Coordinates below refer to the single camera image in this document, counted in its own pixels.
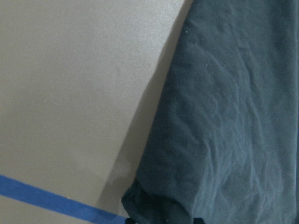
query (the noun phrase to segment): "blue tape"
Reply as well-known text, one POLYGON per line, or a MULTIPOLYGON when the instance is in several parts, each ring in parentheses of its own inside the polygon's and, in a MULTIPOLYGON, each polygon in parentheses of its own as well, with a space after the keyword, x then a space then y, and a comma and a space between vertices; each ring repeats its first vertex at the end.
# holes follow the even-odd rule
POLYGON ((124 217, 0 175, 0 195, 96 224, 124 224, 124 217))

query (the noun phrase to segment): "garment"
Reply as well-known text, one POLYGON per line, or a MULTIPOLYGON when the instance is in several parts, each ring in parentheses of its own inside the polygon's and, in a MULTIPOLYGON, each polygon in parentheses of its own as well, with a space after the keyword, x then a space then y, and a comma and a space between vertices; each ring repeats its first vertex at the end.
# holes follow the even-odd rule
POLYGON ((122 198, 133 220, 299 223, 297 26, 296 0, 193 2, 122 198))

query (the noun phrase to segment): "floor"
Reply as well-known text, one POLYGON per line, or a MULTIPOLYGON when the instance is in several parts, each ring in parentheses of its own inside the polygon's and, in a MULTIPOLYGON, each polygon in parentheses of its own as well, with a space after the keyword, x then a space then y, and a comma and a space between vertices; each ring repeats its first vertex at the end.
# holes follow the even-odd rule
POLYGON ((128 217, 121 197, 190 4, 1 1, 0 224, 128 217))

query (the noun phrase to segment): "white surface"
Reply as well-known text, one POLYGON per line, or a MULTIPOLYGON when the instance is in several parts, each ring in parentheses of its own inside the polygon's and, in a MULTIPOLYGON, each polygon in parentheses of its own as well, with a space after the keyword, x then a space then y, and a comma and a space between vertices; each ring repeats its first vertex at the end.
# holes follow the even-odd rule
POLYGON ((0 174, 126 216, 190 3, 165 47, 183 0, 2 0, 0 174))

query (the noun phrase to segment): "wrinkled fabric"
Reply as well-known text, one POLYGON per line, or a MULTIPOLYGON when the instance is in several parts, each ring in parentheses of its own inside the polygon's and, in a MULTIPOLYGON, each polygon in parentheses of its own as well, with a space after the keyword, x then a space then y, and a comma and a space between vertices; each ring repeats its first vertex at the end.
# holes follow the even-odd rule
POLYGON ((193 2, 122 198, 138 224, 299 223, 297 16, 296 0, 193 2))

